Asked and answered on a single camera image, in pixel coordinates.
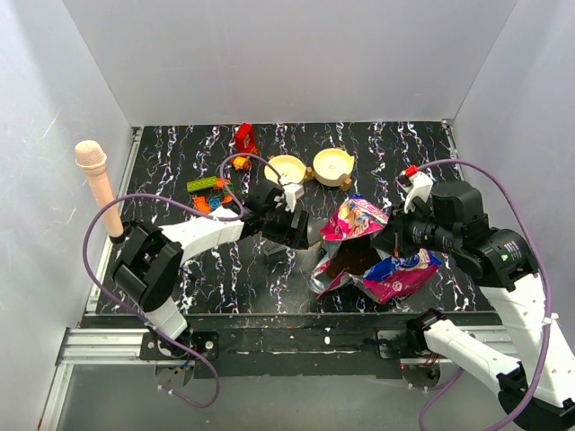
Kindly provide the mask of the pink pet food bag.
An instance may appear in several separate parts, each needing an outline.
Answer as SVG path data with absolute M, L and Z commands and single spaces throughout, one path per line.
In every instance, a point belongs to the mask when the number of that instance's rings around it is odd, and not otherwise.
M 372 246 L 388 221 L 385 211 L 359 194 L 347 198 L 320 230 L 325 254 L 311 273 L 311 290 L 324 295 L 354 285 L 380 304 L 417 292 L 441 262 L 424 249 L 396 258 Z

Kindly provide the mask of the clear plastic scoop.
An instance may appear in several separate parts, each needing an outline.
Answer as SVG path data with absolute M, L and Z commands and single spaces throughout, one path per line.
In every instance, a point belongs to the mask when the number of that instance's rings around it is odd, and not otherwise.
M 321 224 L 309 224 L 307 226 L 307 249 L 310 251 L 313 247 L 317 246 L 323 240 L 323 234 L 321 233 L 323 226 Z

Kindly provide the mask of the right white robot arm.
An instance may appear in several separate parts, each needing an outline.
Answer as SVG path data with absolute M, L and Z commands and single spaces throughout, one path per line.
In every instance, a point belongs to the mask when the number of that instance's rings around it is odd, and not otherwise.
M 526 233 L 492 227 L 481 192 L 463 180 L 436 183 L 411 166 L 397 179 L 406 196 L 371 242 L 407 257 L 448 254 L 490 302 L 516 350 L 506 356 L 434 309 L 406 325 L 415 356 L 437 354 L 487 386 L 506 417 L 524 430 L 574 427 L 574 354 L 552 313 L 548 276 Z

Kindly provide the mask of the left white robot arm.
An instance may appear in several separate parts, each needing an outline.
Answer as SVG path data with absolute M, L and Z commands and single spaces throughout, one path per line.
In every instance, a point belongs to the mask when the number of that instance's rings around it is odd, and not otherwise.
M 170 358 L 190 352 L 192 329 L 172 298 L 183 263 L 222 244 L 260 235 L 291 249 L 309 247 L 308 219 L 301 198 L 304 186 L 267 181 L 240 206 L 228 204 L 189 221 L 158 227 L 129 224 L 127 242 L 112 267 L 115 285 L 134 301 L 160 336 Z

